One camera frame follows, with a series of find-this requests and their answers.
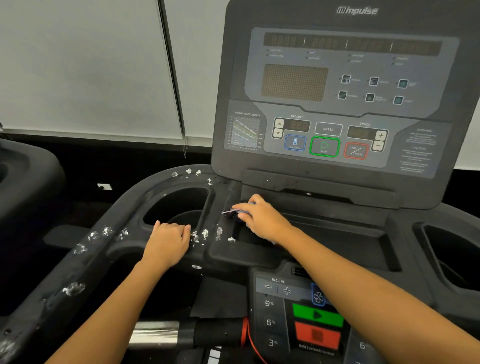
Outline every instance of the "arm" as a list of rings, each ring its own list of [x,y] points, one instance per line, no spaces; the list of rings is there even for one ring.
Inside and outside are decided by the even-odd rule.
[[[339,313],[389,363],[478,363],[480,342],[401,288],[293,227],[259,195],[233,208],[258,236],[287,249]]]
[[[163,274],[186,253],[190,225],[156,222],[142,260],[47,364],[117,364],[140,313]]]

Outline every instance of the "fan icon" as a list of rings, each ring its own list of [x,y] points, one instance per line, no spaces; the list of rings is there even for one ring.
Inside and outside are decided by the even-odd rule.
[[[325,300],[321,292],[317,292],[316,294],[314,294],[313,299],[315,300],[316,303],[322,303]]]

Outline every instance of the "green start button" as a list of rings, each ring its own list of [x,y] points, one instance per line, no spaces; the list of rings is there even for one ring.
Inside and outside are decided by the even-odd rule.
[[[340,139],[326,136],[314,136],[310,144],[310,154],[335,158],[340,151]]]

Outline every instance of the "speed display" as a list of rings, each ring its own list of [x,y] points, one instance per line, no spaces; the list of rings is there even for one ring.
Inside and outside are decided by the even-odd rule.
[[[442,48],[442,42],[353,36],[266,33],[264,46],[438,56]]]

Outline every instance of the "air vent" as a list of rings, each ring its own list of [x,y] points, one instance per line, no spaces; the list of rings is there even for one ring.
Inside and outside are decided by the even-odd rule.
[[[307,271],[303,268],[292,268],[292,275],[297,276],[297,277],[302,277],[302,278],[308,278],[311,279],[310,276],[308,275]]]

